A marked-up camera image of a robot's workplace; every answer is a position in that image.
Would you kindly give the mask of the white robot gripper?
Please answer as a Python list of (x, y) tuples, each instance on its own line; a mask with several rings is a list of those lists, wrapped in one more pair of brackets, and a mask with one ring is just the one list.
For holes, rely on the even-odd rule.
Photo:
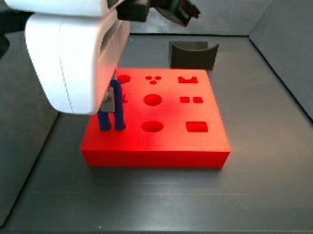
[(25, 46), (52, 108), (84, 115), (99, 107), (113, 112), (108, 83), (130, 34), (130, 23), (117, 19), (124, 0), (4, 1), (10, 9), (32, 14)]

